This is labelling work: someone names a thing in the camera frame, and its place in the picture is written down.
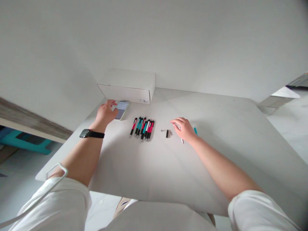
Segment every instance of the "teal stool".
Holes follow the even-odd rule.
[[[0,130],[0,143],[14,147],[39,152],[45,155],[51,153],[46,146],[52,141],[41,137],[33,136],[12,128],[3,128]]]

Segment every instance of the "white wall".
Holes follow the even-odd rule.
[[[74,131],[103,99],[61,22],[0,2],[0,97]]]
[[[299,0],[58,0],[40,8],[70,31],[98,83],[112,67],[150,71],[160,88],[262,101],[308,66]]]
[[[100,101],[95,80],[109,68],[155,72],[160,88],[262,101],[308,66],[300,0],[4,0],[0,8],[0,96],[70,129]]]

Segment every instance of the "person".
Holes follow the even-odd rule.
[[[98,109],[91,131],[105,133],[117,109],[108,100]],[[283,210],[238,166],[198,137],[183,117],[170,121],[180,138],[196,151],[214,182],[230,201],[228,214],[233,231],[300,230]],[[11,230],[84,230],[91,204],[88,186],[98,163],[102,138],[80,139],[61,164],[68,175]],[[58,168],[21,208],[38,200],[64,172]],[[122,199],[113,221],[101,230],[216,230],[213,220],[182,204]]]

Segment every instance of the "white shirt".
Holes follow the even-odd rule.
[[[23,213],[59,178],[48,179],[21,208]],[[91,198],[88,188],[65,178],[29,214],[10,230],[84,230]],[[300,230],[266,194],[248,190],[230,202],[228,214],[233,231]],[[138,201],[126,208],[104,231],[115,230],[217,230],[188,206]]]

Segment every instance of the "white sleeve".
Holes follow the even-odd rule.
[[[228,207],[233,231],[301,230],[265,193],[247,190],[232,199]]]
[[[46,180],[19,214],[58,180],[59,177]],[[90,206],[88,188],[76,180],[64,178],[30,213],[15,222],[10,230],[84,230]]]

